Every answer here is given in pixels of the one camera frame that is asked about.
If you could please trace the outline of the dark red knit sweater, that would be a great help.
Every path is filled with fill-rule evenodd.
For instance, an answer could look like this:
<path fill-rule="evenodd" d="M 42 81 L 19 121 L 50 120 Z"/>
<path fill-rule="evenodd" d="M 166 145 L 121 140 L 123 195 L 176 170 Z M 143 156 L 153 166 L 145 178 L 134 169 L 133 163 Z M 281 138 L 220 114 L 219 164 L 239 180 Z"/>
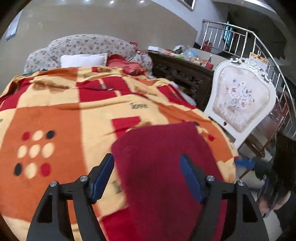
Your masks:
<path fill-rule="evenodd" d="M 146 126 L 125 133 L 111 152 L 127 207 L 102 218 L 109 240 L 188 240 L 201 205 L 180 168 L 188 154 L 221 180 L 210 147 L 191 122 Z"/>

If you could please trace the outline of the orange red checkered blanket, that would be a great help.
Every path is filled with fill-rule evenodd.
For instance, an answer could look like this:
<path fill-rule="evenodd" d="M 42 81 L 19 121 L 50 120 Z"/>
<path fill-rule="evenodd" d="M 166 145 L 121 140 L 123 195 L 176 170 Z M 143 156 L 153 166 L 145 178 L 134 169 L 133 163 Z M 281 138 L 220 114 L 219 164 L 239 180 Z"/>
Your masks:
<path fill-rule="evenodd" d="M 220 181 L 234 182 L 233 142 L 166 79 L 104 66 L 16 76 L 1 94 L 1 215 L 25 240 L 50 182 L 69 183 L 89 173 L 131 130 L 183 122 L 196 124 Z M 94 206 L 105 236 L 102 218 L 126 207 L 115 165 Z"/>

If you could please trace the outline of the white ornate chair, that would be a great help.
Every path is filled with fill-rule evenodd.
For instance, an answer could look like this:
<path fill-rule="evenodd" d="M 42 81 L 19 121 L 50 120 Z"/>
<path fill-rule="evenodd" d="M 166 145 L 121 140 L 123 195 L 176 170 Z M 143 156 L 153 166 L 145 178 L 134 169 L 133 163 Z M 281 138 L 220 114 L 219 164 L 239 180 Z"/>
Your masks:
<path fill-rule="evenodd" d="M 239 149 L 275 102 L 275 87 L 260 64 L 250 58 L 229 59 L 214 71 L 204 114 L 222 126 Z"/>

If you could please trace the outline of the dark carved wooden cabinet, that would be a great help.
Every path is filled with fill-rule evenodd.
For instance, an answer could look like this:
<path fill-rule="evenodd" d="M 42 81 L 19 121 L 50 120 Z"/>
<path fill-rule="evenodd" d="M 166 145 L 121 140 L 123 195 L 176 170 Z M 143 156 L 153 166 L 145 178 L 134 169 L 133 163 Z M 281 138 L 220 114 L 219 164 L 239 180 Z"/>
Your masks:
<path fill-rule="evenodd" d="M 185 93 L 194 99 L 197 108 L 204 111 L 210 98 L 214 71 L 154 51 L 147 53 L 152 59 L 153 75 L 184 87 Z"/>

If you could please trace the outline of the clutter on cabinet top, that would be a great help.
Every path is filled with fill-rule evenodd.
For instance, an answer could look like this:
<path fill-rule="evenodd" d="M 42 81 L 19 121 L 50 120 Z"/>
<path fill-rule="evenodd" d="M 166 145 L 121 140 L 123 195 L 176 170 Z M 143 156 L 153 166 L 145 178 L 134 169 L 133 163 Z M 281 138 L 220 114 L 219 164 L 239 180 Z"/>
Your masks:
<path fill-rule="evenodd" d="M 208 59 L 201 59 L 198 56 L 196 50 L 189 46 L 185 48 L 185 46 L 183 45 L 177 45 L 173 50 L 164 50 L 163 54 L 192 62 L 196 65 L 202 66 L 210 70 L 214 69 L 214 65 L 211 62 L 212 55 L 210 55 Z"/>

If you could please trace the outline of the white pillow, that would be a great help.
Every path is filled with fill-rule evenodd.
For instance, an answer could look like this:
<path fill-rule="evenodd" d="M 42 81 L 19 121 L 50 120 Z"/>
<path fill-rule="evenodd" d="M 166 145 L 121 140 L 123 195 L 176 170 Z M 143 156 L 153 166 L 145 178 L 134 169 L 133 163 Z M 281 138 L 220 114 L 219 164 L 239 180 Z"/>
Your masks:
<path fill-rule="evenodd" d="M 60 63 L 61 68 L 105 66 L 107 57 L 107 53 L 94 55 L 62 55 L 60 57 Z"/>

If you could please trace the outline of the floral grey bolster pillow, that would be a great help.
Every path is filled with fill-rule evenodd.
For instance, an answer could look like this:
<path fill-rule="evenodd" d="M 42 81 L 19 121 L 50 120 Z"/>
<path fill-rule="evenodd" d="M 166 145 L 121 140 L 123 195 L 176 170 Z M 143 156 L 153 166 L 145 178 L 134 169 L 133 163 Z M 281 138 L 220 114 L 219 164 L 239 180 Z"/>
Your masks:
<path fill-rule="evenodd" d="M 70 35 L 53 40 L 47 47 L 29 54 L 23 73 L 60 68 L 60 57 L 63 55 L 104 53 L 108 56 L 118 54 L 128 62 L 136 62 L 152 75 L 152 59 L 147 53 L 137 52 L 132 44 L 124 40 L 97 34 Z"/>

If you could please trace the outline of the metal stair railing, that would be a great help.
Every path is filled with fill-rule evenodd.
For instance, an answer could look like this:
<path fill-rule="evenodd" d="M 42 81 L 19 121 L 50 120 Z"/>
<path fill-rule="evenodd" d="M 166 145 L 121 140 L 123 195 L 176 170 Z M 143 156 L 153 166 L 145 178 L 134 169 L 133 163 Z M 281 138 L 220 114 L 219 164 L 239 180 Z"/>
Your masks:
<path fill-rule="evenodd" d="M 287 117 L 281 125 L 281 131 L 294 138 L 295 94 L 292 92 L 292 85 L 283 75 L 280 62 L 255 32 L 230 23 L 203 20 L 200 40 L 201 49 L 216 55 L 225 54 L 227 58 L 247 58 L 250 53 L 254 53 L 267 59 L 266 72 L 277 92 L 276 103 L 280 105 L 280 109 L 287 104 Z"/>

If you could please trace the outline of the red cushion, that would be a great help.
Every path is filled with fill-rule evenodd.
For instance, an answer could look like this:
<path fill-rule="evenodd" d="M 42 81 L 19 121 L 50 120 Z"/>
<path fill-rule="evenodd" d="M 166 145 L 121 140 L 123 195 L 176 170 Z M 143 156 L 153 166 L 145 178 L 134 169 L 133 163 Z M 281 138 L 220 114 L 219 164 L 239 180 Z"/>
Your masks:
<path fill-rule="evenodd" d="M 136 62 L 129 62 L 118 54 L 113 54 L 107 58 L 106 66 L 110 68 L 121 68 L 125 74 L 131 76 L 144 75 L 147 71 L 146 68 L 142 67 Z"/>

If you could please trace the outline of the wall calendar chart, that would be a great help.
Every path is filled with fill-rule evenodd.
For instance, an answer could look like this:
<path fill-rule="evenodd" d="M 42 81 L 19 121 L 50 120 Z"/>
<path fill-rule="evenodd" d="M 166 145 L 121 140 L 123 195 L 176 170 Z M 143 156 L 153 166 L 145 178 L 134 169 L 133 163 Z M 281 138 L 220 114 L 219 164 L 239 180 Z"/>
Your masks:
<path fill-rule="evenodd" d="M 22 10 L 15 16 L 15 18 L 12 20 L 12 22 L 10 23 L 10 25 L 7 28 L 7 33 L 6 33 L 6 38 L 5 40 L 8 41 L 11 38 L 15 37 L 16 35 L 16 31 L 18 28 L 18 24 L 20 21 L 20 17 L 22 15 Z"/>

